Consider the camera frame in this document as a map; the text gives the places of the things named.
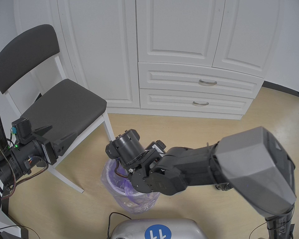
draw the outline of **beige floor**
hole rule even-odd
[[[109,118],[115,135],[133,128],[140,134],[143,145],[160,139],[166,149],[173,146],[199,148],[207,142],[213,144],[224,136],[262,125],[277,137],[299,167],[299,98],[275,90],[262,88],[241,120],[121,114],[109,114]],[[10,200],[10,214],[21,224],[35,229],[42,239],[106,238],[109,213],[126,213],[100,181],[107,160],[107,143],[104,127],[100,126],[57,167],[85,189],[82,194],[46,171],[17,187]],[[295,178],[298,187],[298,169]],[[210,239],[246,239],[264,222],[235,190],[222,192],[213,186],[189,187],[172,197],[161,195],[153,209],[130,216],[191,218]],[[123,220],[121,216],[114,216],[112,228]],[[292,222],[297,225],[294,238],[299,238],[299,206]],[[251,239],[268,238],[267,234],[263,226]]]

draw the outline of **white drawer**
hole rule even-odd
[[[140,108],[143,109],[245,114],[252,101],[250,98],[212,93],[140,89]]]
[[[140,88],[207,92],[252,99],[264,82],[263,78],[240,72],[185,64],[139,62],[138,71]]]

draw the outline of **drawer handle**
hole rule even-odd
[[[194,105],[208,105],[209,103],[207,102],[207,103],[205,103],[205,104],[200,104],[200,103],[196,103],[195,101],[193,101],[192,104],[194,104]]]
[[[215,81],[215,82],[206,82],[206,81],[203,81],[203,80],[199,80],[199,82],[209,84],[209,85],[216,85],[217,84],[217,81]]]

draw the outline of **blue sticker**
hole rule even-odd
[[[167,226],[156,224],[150,226],[144,234],[145,239],[171,239],[171,231]]]

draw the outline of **plastic bag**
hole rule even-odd
[[[150,210],[155,205],[160,193],[145,194],[136,191],[128,179],[115,174],[115,167],[116,160],[109,159],[103,168],[101,181],[117,203],[132,214],[140,214]],[[117,171],[123,175],[128,175],[121,164]]]

